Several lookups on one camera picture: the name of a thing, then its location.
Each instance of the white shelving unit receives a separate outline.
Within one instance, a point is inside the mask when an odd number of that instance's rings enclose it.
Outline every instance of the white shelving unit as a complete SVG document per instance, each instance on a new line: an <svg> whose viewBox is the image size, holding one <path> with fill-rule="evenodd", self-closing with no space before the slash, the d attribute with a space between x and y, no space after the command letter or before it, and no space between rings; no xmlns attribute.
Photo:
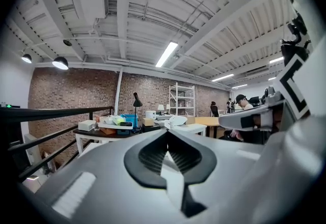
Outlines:
<svg viewBox="0 0 326 224"><path fill-rule="evenodd" d="M186 96L186 93L191 93L191 97ZM176 106L171 106L171 100L174 100L176 103ZM178 106L179 100L184 100L185 105L187 103L191 103L191 106ZM176 109L175 115L178 115L179 109L192 109L194 111L195 116L195 86L192 87L182 87L179 86L178 83L176 83L174 86L169 86L169 105L171 106L171 109Z"/></svg>

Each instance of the white column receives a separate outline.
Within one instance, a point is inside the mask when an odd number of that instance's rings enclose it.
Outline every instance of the white column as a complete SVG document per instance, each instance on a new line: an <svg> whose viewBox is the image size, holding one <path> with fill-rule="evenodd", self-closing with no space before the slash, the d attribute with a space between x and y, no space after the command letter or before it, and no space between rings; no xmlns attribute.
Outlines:
<svg viewBox="0 0 326 224"><path fill-rule="evenodd" d="M117 85L116 102L114 104L114 115L115 116L118 115L118 104L119 104L119 94L120 94L120 85L121 85L122 73L123 73L123 67L121 67L121 69L120 69L118 85Z"/></svg>

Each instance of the black chair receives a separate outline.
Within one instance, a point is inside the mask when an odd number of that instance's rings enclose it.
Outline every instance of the black chair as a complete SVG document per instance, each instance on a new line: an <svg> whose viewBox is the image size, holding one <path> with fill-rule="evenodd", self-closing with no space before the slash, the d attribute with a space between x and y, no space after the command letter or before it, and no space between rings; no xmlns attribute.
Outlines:
<svg viewBox="0 0 326 224"><path fill-rule="evenodd" d="M216 105L211 105L210 110L213 113L213 117L219 117L219 110L218 110L218 107Z"/></svg>

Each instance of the cardboard box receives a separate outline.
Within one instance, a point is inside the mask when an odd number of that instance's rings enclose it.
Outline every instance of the cardboard box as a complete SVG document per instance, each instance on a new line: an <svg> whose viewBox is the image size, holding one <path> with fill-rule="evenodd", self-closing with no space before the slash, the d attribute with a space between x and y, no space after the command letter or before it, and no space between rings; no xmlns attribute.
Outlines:
<svg viewBox="0 0 326 224"><path fill-rule="evenodd" d="M151 118L142 118L142 123L144 126L154 126L154 120Z"/></svg>
<svg viewBox="0 0 326 224"><path fill-rule="evenodd" d="M111 128L102 128L100 127L100 130L105 133L105 134L114 134L117 133L116 129L111 129Z"/></svg>
<svg viewBox="0 0 326 224"><path fill-rule="evenodd" d="M186 117L188 120L184 124L194 124L195 123L195 117L194 116L183 116Z"/></svg>

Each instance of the white wall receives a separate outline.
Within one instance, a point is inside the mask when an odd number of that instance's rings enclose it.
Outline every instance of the white wall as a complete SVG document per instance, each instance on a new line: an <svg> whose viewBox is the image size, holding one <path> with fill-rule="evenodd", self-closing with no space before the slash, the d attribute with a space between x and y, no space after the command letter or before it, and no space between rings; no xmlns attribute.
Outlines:
<svg viewBox="0 0 326 224"><path fill-rule="evenodd" d="M265 89L268 86L272 86L272 85L273 85L273 81L248 85L246 87L242 87L239 89L235 89L234 91L231 91L230 97L233 100L234 98L236 98L237 95L243 94L247 97L247 99L250 99L255 96L259 96L259 98L261 98L265 93Z"/></svg>
<svg viewBox="0 0 326 224"><path fill-rule="evenodd" d="M25 45L14 34L4 28L0 35L0 103L28 107L33 64L19 57L19 50ZM28 123L21 124L22 135L29 133Z"/></svg>

